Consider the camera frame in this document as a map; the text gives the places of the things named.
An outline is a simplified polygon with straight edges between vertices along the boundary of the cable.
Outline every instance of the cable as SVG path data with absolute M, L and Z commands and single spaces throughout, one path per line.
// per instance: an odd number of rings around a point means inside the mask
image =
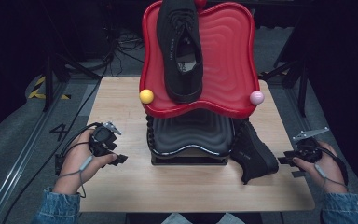
M 68 151 L 70 151 L 72 148 L 74 148 L 74 147 L 77 147 L 77 146 L 79 146 L 79 145 L 83 145 L 83 144 L 87 144 L 88 142 L 81 142 L 81 143 L 76 143 L 76 144 L 74 144 L 73 146 L 71 146 L 69 149 L 68 149 Z
M 90 99 L 90 97 L 92 96 L 92 94 L 97 90 L 97 88 L 100 86 L 101 84 L 101 80 L 104 77 L 105 73 L 107 70 L 107 66 L 105 67 L 103 74 L 101 75 L 101 79 L 98 80 L 97 84 L 95 85 L 94 89 L 91 91 L 91 93 L 89 94 L 89 96 L 87 97 L 87 99 L 83 102 L 83 105 L 77 110 L 77 113 L 75 114 L 74 118 L 72 119 L 71 125 L 68 128 L 68 131 L 65 133 L 65 136 L 63 137 L 63 139 L 61 140 L 61 142 L 57 145 L 57 147 L 52 151 L 52 153 L 48 156 L 48 159 L 42 164 L 42 166 L 37 170 L 37 172 L 34 174 L 34 176 L 25 184 L 25 186 L 22 188 L 22 190 L 20 191 L 20 193 L 17 195 L 16 199 L 13 201 L 13 203 L 11 204 L 11 206 L 8 208 L 7 213 L 4 217 L 3 220 L 3 224 L 5 224 L 7 222 L 7 218 L 10 215 L 11 210 L 13 209 L 14 205 L 17 203 L 17 201 L 20 199 L 21 195 L 23 194 L 24 191 L 26 191 L 28 189 L 28 187 L 31 185 L 31 183 L 34 181 L 34 179 L 39 175 L 39 173 L 43 170 L 43 168 L 46 167 L 46 165 L 48 164 L 48 162 L 51 160 L 51 158 L 57 153 L 58 149 L 60 148 L 61 144 L 63 143 L 63 141 L 65 140 L 66 136 L 68 135 L 68 133 L 71 131 L 72 127 L 74 126 L 74 123 L 80 113 L 80 111 L 83 109 L 83 107 L 85 106 L 86 102 Z M 67 146 L 69 146 L 72 141 L 76 138 L 72 137 L 70 140 L 68 141 L 65 145 L 65 148 L 67 148 Z
M 118 59 L 119 63 L 120 63 L 120 71 L 115 75 L 115 77 L 117 77 L 118 75 L 120 75 L 123 72 L 123 66 L 121 64 L 121 59 L 116 55 L 115 52 L 113 52 L 116 56 L 116 58 Z M 113 76 L 113 71 L 112 71 L 112 64 L 110 64 L 110 73 Z
M 333 161 L 335 161 L 336 164 L 338 165 L 338 167 L 342 173 L 342 177 L 344 178 L 345 186 L 348 185 L 349 179 L 348 179 L 347 166 L 345 165 L 344 161 L 342 161 L 338 156 L 334 155 L 333 152 L 331 152 L 330 150 L 328 150 L 327 148 L 324 148 L 324 147 L 316 147 L 316 146 L 311 146 L 311 145 L 298 145 L 297 147 L 298 148 L 311 147 L 311 148 L 319 149 L 322 152 L 324 152 L 325 154 L 329 155 L 331 158 L 333 158 Z
M 113 59 L 113 58 L 112 58 L 112 57 L 109 57 L 108 59 L 109 59 L 109 61 L 105 60 L 105 61 L 104 61 L 103 63 L 101 63 L 101 64 L 98 64 L 98 65 L 95 65 L 95 66 L 92 66 L 92 67 L 86 67 L 86 69 L 88 69 L 88 70 L 90 70 L 90 71 L 95 71 L 95 70 L 101 69 L 101 68 L 103 68 L 103 67 L 106 67 L 109 63 L 112 62 L 112 59 Z M 67 67 L 66 70 L 68 70 L 68 72 L 70 72 L 70 73 L 72 73 L 72 74 L 81 73 L 80 70 L 75 69 L 75 68 L 68 68 L 68 67 Z
M 320 167 L 318 164 L 315 163 L 314 166 L 315 166 L 315 169 L 316 169 L 316 171 L 318 172 L 318 174 L 324 179 L 324 183 L 322 184 L 322 189 L 324 189 L 324 185 L 326 184 L 326 181 L 328 180 L 328 181 L 331 181 L 331 182 L 333 182 L 333 183 L 335 183 L 335 184 L 339 184 L 339 185 L 343 186 L 346 190 L 348 190 L 348 187 L 347 187 L 345 184 L 330 179 L 330 178 L 324 173 L 324 170 L 322 169 L 322 167 Z
M 42 0 L 39 0 L 40 5 L 42 6 L 43 10 L 45 11 L 45 13 L 48 15 L 48 20 L 50 21 L 53 29 L 55 30 L 55 32 L 57 33 L 57 37 L 60 39 L 60 41 L 62 42 L 62 46 L 65 49 L 66 53 L 69 55 L 69 57 L 71 57 L 72 59 L 74 59 L 75 57 L 71 54 L 71 52 L 69 51 L 69 49 L 66 47 L 65 42 L 63 41 L 63 38 L 60 34 L 60 32 L 58 31 L 56 25 L 54 24 L 53 19 L 50 17 L 50 14 L 48 13 L 48 9 L 46 8 L 46 5 L 43 3 Z
M 66 145 L 62 148 L 62 151 L 60 153 L 61 157 L 65 157 L 66 153 L 68 153 L 69 150 L 71 150 L 73 147 L 80 145 L 80 144 L 75 144 L 74 146 L 70 147 L 69 149 L 67 149 L 69 147 L 69 145 L 75 140 L 75 138 L 77 138 L 79 135 L 81 135 L 83 132 L 85 132 L 87 129 L 89 129 L 92 126 L 99 126 L 100 123 L 92 123 L 87 125 L 86 127 L 82 128 L 79 132 L 77 132 L 77 134 L 75 134 L 69 141 L 66 142 Z
M 283 212 L 280 212 L 281 215 L 281 224 L 284 224 Z
M 126 52 L 124 52 L 124 51 L 122 51 L 122 50 L 120 50 L 120 49 L 117 49 L 117 51 L 120 52 L 120 53 L 122 53 L 122 54 L 124 54 L 124 55 L 129 56 L 129 57 L 132 58 L 133 60 L 136 60 L 136 61 L 138 61 L 138 62 L 140 62 L 140 63 L 143 63 L 143 62 L 144 62 L 144 61 L 142 61 L 142 60 L 140 60 L 140 59 L 137 59 L 137 58 L 131 56 L 130 54 L 128 54 L 128 53 L 126 53 Z
M 82 144 L 87 144 L 88 142 L 82 142 L 82 143 L 78 143 L 76 144 L 75 146 L 71 147 L 70 149 L 78 146 L 78 145 L 82 145 Z M 80 197 L 81 198 L 86 198 L 86 191 L 84 190 L 84 182 L 83 182 L 83 177 L 81 176 L 81 173 L 89 166 L 90 162 L 92 161 L 92 158 L 93 156 L 90 155 L 86 158 L 86 160 L 80 165 L 80 168 L 78 171 L 75 171 L 75 172 L 72 172 L 72 173 L 69 173 L 69 174 L 65 174 L 65 175 L 60 175 L 57 180 L 59 180 L 60 178 L 63 178 L 63 177 L 66 177 L 68 175 L 75 175 L 77 173 L 79 173 L 79 177 L 80 177 L 80 186 L 83 190 L 83 195 L 80 194 Z
M 92 71 L 90 71 L 89 69 L 87 69 L 86 67 L 84 67 L 83 65 L 81 65 L 80 63 L 72 61 L 61 54 L 56 53 L 55 56 L 58 57 L 59 59 L 61 59 L 62 61 L 69 63 L 75 69 L 81 71 L 82 73 L 86 74 L 87 76 L 89 76 L 93 79 L 101 79 L 102 78 L 102 77 L 98 76 L 97 74 L 93 73 Z

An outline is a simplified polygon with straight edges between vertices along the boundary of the black shoe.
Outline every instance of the black shoe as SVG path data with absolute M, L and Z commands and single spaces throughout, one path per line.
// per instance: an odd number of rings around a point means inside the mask
M 191 103 L 202 93 L 202 52 L 194 0 L 163 0 L 158 13 L 157 37 L 164 60 L 168 96 Z
M 242 167 L 243 183 L 247 184 L 251 179 L 277 173 L 279 169 L 277 159 L 258 138 L 251 122 L 244 119 L 241 124 L 234 122 L 234 125 L 238 125 L 239 130 L 230 157 Z

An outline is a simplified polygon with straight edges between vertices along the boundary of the human hand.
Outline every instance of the human hand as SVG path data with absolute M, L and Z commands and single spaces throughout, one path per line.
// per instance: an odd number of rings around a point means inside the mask
M 319 142 L 321 147 L 326 148 L 327 150 L 331 151 L 335 156 L 337 155 L 336 151 L 328 145 L 325 142 Z M 301 169 L 305 170 L 307 173 L 310 174 L 310 177 L 312 180 L 321 188 L 324 189 L 327 193 L 347 193 L 348 190 L 344 186 L 344 178 L 342 176 L 341 170 L 339 169 L 339 166 L 337 163 L 333 160 L 333 158 L 326 153 L 323 152 L 322 158 L 316 162 L 322 170 L 324 171 L 327 178 L 330 180 L 327 180 L 323 178 L 318 171 L 315 168 L 314 163 L 310 163 L 304 160 L 301 160 L 300 158 L 294 157 L 293 162 Z
M 92 132 L 93 130 L 86 130 L 72 142 L 70 147 L 75 147 L 72 148 L 66 155 L 60 172 L 60 176 L 62 177 L 59 177 L 52 192 L 61 194 L 76 194 L 77 190 L 82 186 L 82 184 L 89 181 L 101 167 L 114 161 L 117 158 L 116 154 L 92 157 L 89 165 L 81 173 L 67 175 L 79 171 L 79 168 L 83 162 L 90 155 L 92 155 L 89 149 L 89 139 Z

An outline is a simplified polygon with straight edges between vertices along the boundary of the denim sleeve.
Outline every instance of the denim sleeve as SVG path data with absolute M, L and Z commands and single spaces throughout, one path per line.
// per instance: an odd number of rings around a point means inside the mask
M 80 195 L 65 195 L 51 191 L 52 188 L 44 190 L 42 206 L 31 223 L 77 223 Z
M 322 218 L 326 224 L 358 224 L 358 195 L 351 193 L 325 194 Z

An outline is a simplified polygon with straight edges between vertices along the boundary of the wavy red plastic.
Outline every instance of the wavy red plastic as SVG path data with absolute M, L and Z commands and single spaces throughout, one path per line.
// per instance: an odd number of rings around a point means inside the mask
M 164 86 L 164 64 L 156 25 L 161 2 L 149 6 L 143 17 L 145 64 L 139 91 L 154 93 L 145 113 L 155 118 L 171 118 L 197 108 L 205 108 L 234 119 L 249 118 L 256 105 L 250 101 L 259 91 L 253 60 L 255 26 L 251 13 L 236 3 L 223 3 L 199 11 L 203 55 L 203 90 L 196 102 L 173 102 Z

